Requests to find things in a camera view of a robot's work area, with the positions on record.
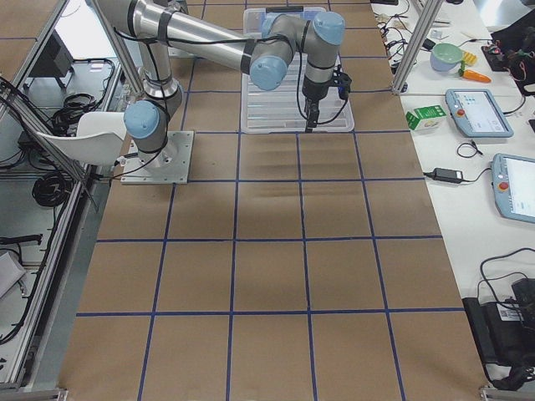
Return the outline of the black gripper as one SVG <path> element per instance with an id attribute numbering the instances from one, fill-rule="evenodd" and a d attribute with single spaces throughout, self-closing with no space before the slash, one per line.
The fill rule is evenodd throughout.
<path id="1" fill-rule="evenodd" d="M 313 81 L 308 75 L 304 76 L 302 93 L 305 97 L 304 112 L 306 115 L 306 128 L 305 133 L 311 132 L 311 129 L 316 128 L 318 125 L 318 107 L 311 106 L 311 104 L 317 104 L 324 99 L 329 91 L 330 80 L 325 82 Z"/>

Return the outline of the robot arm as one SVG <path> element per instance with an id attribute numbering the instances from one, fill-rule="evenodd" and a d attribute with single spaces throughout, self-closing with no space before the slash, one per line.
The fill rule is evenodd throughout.
<path id="1" fill-rule="evenodd" d="M 321 12 L 311 20 L 269 13 L 260 38 L 248 38 L 204 22 L 155 1 L 98 1 L 112 31 L 137 42 L 145 68 L 145 93 L 166 102 L 181 90 L 170 71 L 169 48 L 178 48 L 248 75 L 261 90 L 276 89 L 296 53 L 307 56 L 298 93 L 305 98 L 300 112 L 311 131 L 319 122 L 319 103 L 336 87 L 347 100 L 350 77 L 335 61 L 343 42 L 345 21 L 337 13 Z"/>

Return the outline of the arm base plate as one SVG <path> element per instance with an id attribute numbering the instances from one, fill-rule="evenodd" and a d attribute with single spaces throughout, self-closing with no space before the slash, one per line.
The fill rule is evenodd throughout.
<path id="1" fill-rule="evenodd" d="M 121 165 L 125 174 L 120 181 L 125 185 L 184 185 L 188 182 L 191 152 L 195 133 L 193 131 L 169 131 L 166 147 L 151 162 L 152 155 L 139 152 L 130 140 L 130 153 Z"/>

